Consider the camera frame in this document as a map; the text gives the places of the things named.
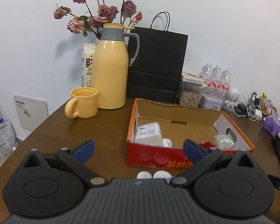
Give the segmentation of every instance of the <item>white wall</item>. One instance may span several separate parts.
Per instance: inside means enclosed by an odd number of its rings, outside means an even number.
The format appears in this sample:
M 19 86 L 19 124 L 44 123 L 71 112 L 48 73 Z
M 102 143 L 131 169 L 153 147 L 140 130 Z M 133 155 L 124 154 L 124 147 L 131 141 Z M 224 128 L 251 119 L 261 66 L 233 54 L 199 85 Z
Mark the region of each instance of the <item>white wall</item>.
M 121 0 L 105 0 L 120 7 Z M 266 92 L 280 108 L 280 0 L 133 0 L 148 27 L 159 11 L 171 14 L 170 30 L 189 35 L 184 69 L 206 62 L 231 69 L 232 85 L 247 97 Z M 96 11 L 96 0 L 88 0 Z M 0 0 L 0 116 L 20 127 L 13 94 L 45 99 L 53 113 L 81 85 L 82 44 L 95 41 L 66 29 L 71 16 L 53 18 L 58 5 L 86 11 L 71 0 Z M 158 19 L 155 28 L 162 27 Z

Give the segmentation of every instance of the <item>red and white label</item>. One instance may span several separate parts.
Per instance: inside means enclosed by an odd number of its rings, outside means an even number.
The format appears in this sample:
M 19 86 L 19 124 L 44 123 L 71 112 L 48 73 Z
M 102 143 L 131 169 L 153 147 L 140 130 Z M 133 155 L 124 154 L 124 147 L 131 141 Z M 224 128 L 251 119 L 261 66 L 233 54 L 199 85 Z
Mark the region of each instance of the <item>red and white label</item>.
M 213 81 L 211 78 L 209 78 L 209 77 L 202 77 L 202 79 L 204 80 L 206 86 L 208 86 L 208 87 L 211 86 L 212 81 Z
M 222 89 L 223 90 L 228 91 L 229 88 L 230 88 L 230 83 L 228 83 L 228 82 L 222 83 Z
M 213 87 L 219 88 L 222 84 L 220 79 L 213 80 Z

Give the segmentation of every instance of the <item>mug rim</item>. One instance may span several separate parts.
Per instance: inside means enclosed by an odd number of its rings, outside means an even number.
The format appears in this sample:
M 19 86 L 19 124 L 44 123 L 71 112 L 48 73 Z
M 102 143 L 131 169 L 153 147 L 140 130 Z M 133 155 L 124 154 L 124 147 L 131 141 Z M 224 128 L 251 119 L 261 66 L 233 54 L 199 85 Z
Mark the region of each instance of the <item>mug rim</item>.
M 93 95 L 89 95 L 89 96 L 77 96 L 77 95 L 75 95 L 75 94 L 74 94 L 74 91 L 80 90 L 80 89 L 92 90 L 92 91 L 95 91 L 96 93 L 93 94 Z M 87 97 L 92 97 L 92 96 L 97 95 L 98 93 L 99 93 L 99 91 L 98 91 L 97 89 L 93 88 L 93 87 L 78 87 L 78 88 L 73 89 L 73 90 L 70 92 L 70 94 L 71 94 L 73 97 L 75 97 L 75 98 L 87 98 Z

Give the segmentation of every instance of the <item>purple bag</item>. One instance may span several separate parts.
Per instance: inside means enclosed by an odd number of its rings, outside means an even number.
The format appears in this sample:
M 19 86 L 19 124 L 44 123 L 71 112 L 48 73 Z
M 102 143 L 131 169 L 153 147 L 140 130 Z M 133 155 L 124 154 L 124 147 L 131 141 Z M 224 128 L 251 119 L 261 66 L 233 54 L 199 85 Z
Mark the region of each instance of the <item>purple bag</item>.
M 280 126 L 275 122 L 275 120 L 268 116 L 265 118 L 265 122 L 262 126 L 270 135 L 271 137 L 275 138 L 276 135 L 280 132 Z

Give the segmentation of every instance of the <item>brown tabletop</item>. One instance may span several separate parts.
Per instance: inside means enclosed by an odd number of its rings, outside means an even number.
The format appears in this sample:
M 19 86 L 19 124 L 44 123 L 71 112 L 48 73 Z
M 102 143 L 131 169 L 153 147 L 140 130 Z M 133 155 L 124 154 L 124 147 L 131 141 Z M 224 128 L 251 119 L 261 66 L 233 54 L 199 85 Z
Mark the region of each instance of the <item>brown tabletop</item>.
M 61 147 L 73 148 L 87 139 L 95 142 L 95 153 L 85 164 L 108 181 L 111 178 L 135 178 L 137 173 L 156 169 L 127 167 L 125 165 L 126 135 L 132 111 L 133 100 L 127 99 L 126 105 L 116 110 L 99 110 L 88 119 L 69 120 L 64 115 L 64 105 L 46 119 L 0 168 L 0 223 L 9 213 L 2 199 L 2 190 L 22 158 L 32 148 L 42 153 L 52 153 Z M 236 117 L 226 112 L 255 146 L 253 156 L 266 173 L 280 176 L 280 163 L 270 143 L 270 136 L 261 128 L 261 122 Z M 176 175 L 179 171 L 170 171 Z M 268 217 L 280 224 L 280 192 L 276 190 L 274 203 Z

